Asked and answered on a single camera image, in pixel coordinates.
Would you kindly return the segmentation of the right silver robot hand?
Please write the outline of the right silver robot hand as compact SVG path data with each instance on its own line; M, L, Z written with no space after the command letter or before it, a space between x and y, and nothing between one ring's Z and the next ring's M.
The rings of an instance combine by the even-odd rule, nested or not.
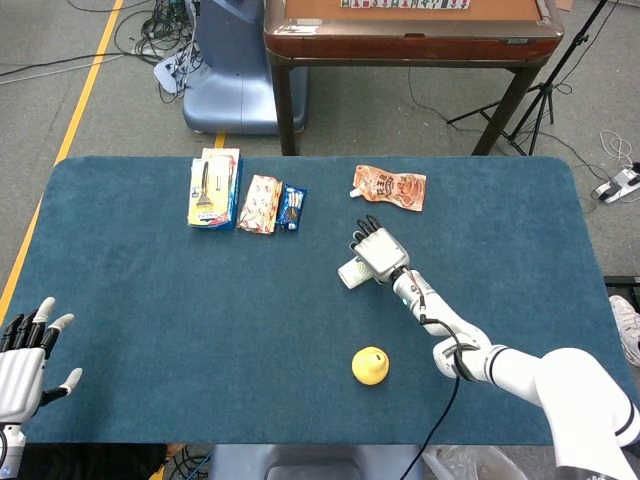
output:
M357 219L356 225L350 249L377 283L388 283L397 270L410 266L407 250L376 217L367 214Z

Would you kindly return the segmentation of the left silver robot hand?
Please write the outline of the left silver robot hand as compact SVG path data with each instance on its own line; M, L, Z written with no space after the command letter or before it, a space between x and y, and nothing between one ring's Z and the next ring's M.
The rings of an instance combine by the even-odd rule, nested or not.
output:
M74 315L49 317L56 300L49 296L29 314L10 320L0 333L0 426L22 425L39 408L70 395L79 384L83 369L73 369L59 386L46 390L47 363L61 332Z

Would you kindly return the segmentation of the white floral paper cup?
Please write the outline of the white floral paper cup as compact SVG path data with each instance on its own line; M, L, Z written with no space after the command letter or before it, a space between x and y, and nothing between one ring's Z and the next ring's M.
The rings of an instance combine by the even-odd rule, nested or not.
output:
M337 270L339 278L348 289L354 289L373 279L373 273L358 256L343 264Z

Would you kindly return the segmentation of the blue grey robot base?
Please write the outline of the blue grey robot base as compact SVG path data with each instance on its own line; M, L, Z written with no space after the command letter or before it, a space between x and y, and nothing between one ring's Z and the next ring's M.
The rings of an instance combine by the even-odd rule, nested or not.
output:
M264 44L265 0L192 0L202 64L188 75L186 124L205 133L277 134L271 65Z

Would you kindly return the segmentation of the orange spout pouch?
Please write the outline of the orange spout pouch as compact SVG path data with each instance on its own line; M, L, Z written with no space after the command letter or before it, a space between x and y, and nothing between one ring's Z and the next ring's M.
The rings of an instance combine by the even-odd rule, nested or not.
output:
M392 173L370 165L357 165L349 196L422 212L426 187L427 176L423 174Z

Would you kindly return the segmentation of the small blue Oreo packet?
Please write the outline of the small blue Oreo packet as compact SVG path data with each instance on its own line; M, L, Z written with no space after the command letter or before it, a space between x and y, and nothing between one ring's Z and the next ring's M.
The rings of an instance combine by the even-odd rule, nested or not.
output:
M276 219L276 226L283 231L296 231L299 227L307 190L284 185Z

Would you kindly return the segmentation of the red white snack packet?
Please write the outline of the red white snack packet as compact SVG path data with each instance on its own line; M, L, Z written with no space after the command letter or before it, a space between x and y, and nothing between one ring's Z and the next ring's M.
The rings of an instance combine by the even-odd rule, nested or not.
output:
M272 234L282 186L282 181L275 177L254 175L238 216L237 226L252 233Z

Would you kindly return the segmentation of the blue felt table cover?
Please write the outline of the blue felt table cover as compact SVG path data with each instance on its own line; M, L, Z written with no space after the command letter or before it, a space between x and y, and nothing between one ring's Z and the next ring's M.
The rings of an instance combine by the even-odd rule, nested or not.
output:
M435 339L388 286L337 270L375 216L411 264L498 344L594 355L635 390L570 168L550 157L373 157L427 176L415 213L349 196L356 157L247 157L308 192L296 232L187 225L187 158L80 157L57 165L8 316L48 296L74 322L46 384L67 398L25 425L32 443L545 444L543 412L435 367ZM354 354L389 357L373 386Z

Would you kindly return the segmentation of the brown mahjong table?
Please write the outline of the brown mahjong table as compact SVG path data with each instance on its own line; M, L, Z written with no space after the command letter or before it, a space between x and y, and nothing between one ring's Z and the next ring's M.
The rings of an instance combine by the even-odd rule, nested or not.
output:
M351 9L265 0L281 152L296 155L289 72L310 66L500 68L511 83L473 153L487 155L564 35L555 0L471 0L466 10Z

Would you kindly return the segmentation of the grey robot torso base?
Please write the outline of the grey robot torso base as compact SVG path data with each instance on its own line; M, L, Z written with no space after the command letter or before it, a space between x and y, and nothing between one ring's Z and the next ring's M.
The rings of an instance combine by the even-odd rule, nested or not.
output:
M228 444L209 480L424 480L414 445Z

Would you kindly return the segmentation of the black tripod stand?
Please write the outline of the black tripod stand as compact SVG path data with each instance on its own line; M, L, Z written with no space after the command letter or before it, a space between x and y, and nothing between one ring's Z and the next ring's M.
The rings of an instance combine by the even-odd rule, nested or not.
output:
M526 93L534 93L531 103L526 107L517 123L511 131L503 130L501 137L520 155L531 156L536 148L538 137L541 133L542 121L548 115L549 122L554 124L554 92L566 84L569 76L577 69L584 56L598 39L602 29L609 21L609 18L617 8L620 0L613 0L612 7L604 16L600 26L595 33L592 27L601 16L609 0L597 0L593 11L585 20L584 24L571 39L557 64L552 69L548 77L535 85L532 85Z

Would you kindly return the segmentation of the clear plastic bag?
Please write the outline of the clear plastic bag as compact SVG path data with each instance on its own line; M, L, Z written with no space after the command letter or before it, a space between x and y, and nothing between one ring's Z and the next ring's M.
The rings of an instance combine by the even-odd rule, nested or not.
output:
M428 446L421 457L438 480L529 480L494 446Z

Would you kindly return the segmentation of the black floor platform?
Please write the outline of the black floor platform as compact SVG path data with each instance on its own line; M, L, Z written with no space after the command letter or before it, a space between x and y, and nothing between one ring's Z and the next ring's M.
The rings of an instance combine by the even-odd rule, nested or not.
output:
M604 282L608 289L622 289L640 304L640 275L632 276L604 276Z

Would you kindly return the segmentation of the white sneaker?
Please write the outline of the white sneaker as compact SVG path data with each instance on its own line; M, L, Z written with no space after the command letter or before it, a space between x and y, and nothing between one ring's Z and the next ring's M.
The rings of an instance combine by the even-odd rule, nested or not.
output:
M619 295L609 297L620 341L627 360L640 368L640 313Z

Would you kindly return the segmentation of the white power strip with plugs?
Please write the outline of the white power strip with plugs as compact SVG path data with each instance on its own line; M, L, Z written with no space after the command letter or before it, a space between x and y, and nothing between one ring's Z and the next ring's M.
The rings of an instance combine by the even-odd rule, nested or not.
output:
M159 87L168 94L181 94L189 76L202 64L197 47L179 49L175 54L157 63L153 73Z

